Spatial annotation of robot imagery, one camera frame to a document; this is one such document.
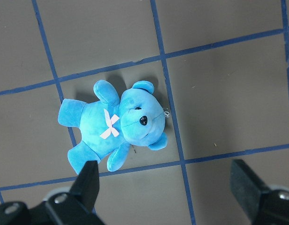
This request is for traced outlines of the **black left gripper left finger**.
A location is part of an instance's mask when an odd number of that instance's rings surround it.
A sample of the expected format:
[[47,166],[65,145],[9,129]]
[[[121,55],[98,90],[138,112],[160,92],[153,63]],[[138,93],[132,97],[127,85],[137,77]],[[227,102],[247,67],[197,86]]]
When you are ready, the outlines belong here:
[[99,225],[92,212],[99,193],[97,161],[87,161],[69,191],[56,193],[45,203],[54,225]]

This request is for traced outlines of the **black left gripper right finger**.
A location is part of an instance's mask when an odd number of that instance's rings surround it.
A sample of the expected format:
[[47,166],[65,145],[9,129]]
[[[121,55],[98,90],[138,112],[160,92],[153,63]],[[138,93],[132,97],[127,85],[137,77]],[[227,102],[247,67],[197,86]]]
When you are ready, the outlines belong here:
[[251,225],[289,225],[289,189],[267,185],[242,159],[231,162],[230,190]]

